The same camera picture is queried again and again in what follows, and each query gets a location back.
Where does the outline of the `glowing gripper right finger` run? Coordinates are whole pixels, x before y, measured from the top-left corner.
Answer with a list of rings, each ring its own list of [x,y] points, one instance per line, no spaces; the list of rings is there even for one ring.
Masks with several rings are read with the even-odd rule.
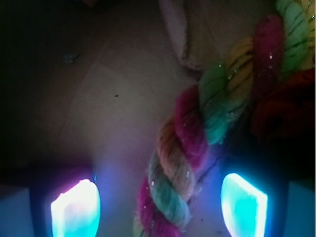
[[[283,236],[288,181],[266,166],[227,162],[220,171],[221,211],[230,236]]]

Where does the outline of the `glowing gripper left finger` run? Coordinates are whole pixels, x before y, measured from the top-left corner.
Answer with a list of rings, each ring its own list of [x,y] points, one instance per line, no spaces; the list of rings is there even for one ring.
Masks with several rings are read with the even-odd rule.
[[[94,237],[100,225],[100,193],[89,167],[46,168],[30,183],[37,237]]]

